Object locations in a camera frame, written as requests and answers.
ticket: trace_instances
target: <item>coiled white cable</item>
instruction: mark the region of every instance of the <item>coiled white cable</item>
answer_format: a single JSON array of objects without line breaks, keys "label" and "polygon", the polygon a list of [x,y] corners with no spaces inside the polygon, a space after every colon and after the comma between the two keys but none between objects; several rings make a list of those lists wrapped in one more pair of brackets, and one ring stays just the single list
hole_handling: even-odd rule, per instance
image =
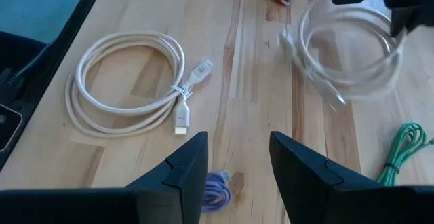
[{"label": "coiled white cable", "polygon": [[[96,100],[87,90],[86,90],[86,75],[89,70],[98,62],[102,61],[109,54],[116,52],[117,50],[133,47],[133,46],[147,46],[155,48],[160,51],[163,55],[167,57],[172,66],[173,70],[173,85],[169,91],[161,98],[153,101],[149,105],[142,107],[136,107],[131,109],[123,109],[119,107],[114,107],[110,105],[105,105],[102,102]],[[135,31],[130,33],[115,33],[108,35],[94,45],[92,45],[86,53],[81,57],[77,68],[72,71],[67,80],[65,87],[65,103],[66,110],[71,118],[72,124],[80,132],[95,137],[101,138],[117,138],[124,136],[133,136],[141,134],[156,128],[158,125],[163,123],[163,121],[169,116],[170,112],[174,108],[174,103],[176,97],[182,94],[183,104],[185,105],[185,100],[191,94],[191,87],[199,83],[202,79],[210,73],[212,68],[209,63],[206,67],[207,72],[201,73],[202,76],[197,76],[191,73],[190,79],[186,82],[181,83],[182,76],[184,75],[185,67],[185,57],[179,43],[172,37],[159,33],[156,31]],[[111,113],[113,115],[122,116],[137,116],[149,114],[149,117],[144,121],[134,124],[132,126],[127,126],[124,128],[107,128],[101,126],[100,124],[93,121],[85,111],[81,108],[79,103],[79,93],[90,102],[95,107],[102,111]],[[181,112],[188,110],[188,107],[181,107],[184,109]],[[89,127],[84,126],[79,120],[80,117]],[[183,127],[189,126],[189,121],[183,121]]]},{"label": "coiled white cable", "polygon": [[[404,43],[406,32],[402,31],[396,38],[392,38],[388,31],[361,18],[360,15],[366,16],[367,14],[376,17],[387,26],[391,25],[389,18],[376,10],[359,6],[342,7],[307,25],[307,18],[311,10],[321,1],[325,0],[314,0],[305,9],[298,28],[298,41],[294,43],[287,35],[286,40],[289,43],[288,48],[293,62],[313,81],[323,96],[330,98],[332,94],[339,103],[345,104],[347,100],[372,98],[390,92],[395,86],[401,68],[401,46]],[[376,36],[384,49],[384,57],[362,69],[352,71],[339,71],[321,65],[309,54],[309,42],[316,32],[330,29],[337,22],[341,26],[357,25]]]}]

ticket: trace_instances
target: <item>cable connector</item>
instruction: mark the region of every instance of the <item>cable connector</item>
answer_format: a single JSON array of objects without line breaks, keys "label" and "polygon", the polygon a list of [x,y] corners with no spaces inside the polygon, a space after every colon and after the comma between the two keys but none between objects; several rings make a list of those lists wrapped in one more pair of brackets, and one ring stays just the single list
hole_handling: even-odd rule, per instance
[{"label": "cable connector", "polygon": [[191,72],[190,77],[181,86],[171,86],[171,88],[181,93],[181,99],[175,108],[174,128],[175,135],[186,135],[190,126],[190,109],[186,100],[192,94],[191,88],[203,81],[210,73],[214,65],[211,61],[205,60],[198,64]]}]

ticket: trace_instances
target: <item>wooden tabletop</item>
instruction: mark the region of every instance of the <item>wooden tabletop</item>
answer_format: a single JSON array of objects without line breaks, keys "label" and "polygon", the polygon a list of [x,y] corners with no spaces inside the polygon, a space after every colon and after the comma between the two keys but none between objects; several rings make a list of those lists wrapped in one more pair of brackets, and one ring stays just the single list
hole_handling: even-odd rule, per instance
[{"label": "wooden tabletop", "polygon": [[[286,27],[296,32],[310,1],[291,0],[286,8],[274,0],[97,0],[0,172],[0,188],[125,186],[202,130],[209,135],[209,170],[228,170],[235,194],[228,209],[203,216],[203,223],[289,223],[271,170],[271,130],[375,179],[401,123],[418,121],[429,138],[434,136],[434,31],[418,29],[408,38],[393,93],[335,112],[285,60],[277,40]],[[115,140],[90,138],[71,126],[64,106],[66,76],[93,42],[133,30],[177,39],[186,71],[204,59],[215,64],[212,76],[189,98],[191,127],[185,138],[173,135],[171,119],[147,134]],[[333,43],[320,45],[342,46]],[[359,58],[366,52],[348,48]],[[338,58],[332,51],[321,55]],[[103,102],[131,107],[164,94],[170,73],[159,52],[130,48],[94,67],[87,86]],[[84,106],[107,126],[132,122]],[[398,183],[434,183],[433,154],[434,147],[428,147],[410,159]]]}]

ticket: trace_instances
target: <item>purple cable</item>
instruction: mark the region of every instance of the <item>purple cable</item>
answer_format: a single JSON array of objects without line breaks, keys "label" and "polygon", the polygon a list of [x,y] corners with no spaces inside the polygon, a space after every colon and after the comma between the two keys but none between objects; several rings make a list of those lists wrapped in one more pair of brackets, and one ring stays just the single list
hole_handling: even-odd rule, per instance
[{"label": "purple cable", "polygon": [[205,196],[202,202],[202,213],[215,213],[232,200],[232,192],[226,185],[223,176],[217,173],[208,173],[206,176]]}]

